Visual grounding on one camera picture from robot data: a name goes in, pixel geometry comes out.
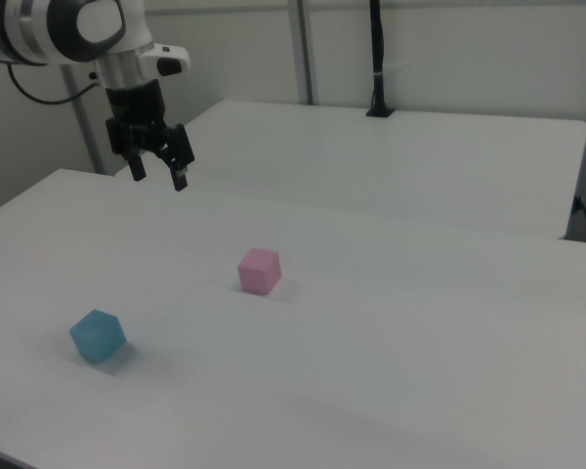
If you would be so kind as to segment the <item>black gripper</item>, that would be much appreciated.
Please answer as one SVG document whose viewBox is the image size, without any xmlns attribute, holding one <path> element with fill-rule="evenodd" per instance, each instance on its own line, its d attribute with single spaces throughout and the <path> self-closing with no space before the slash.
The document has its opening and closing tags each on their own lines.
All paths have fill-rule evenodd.
<svg viewBox="0 0 586 469">
<path fill-rule="evenodd" d="M 111 150 L 128 163 L 133 179 L 147 175 L 140 150 L 156 151 L 169 168 L 176 192 L 188 186 L 188 166 L 194 162 L 186 128 L 167 127 L 158 80 L 130 89 L 106 89 L 112 117 L 105 122 Z"/>
</svg>

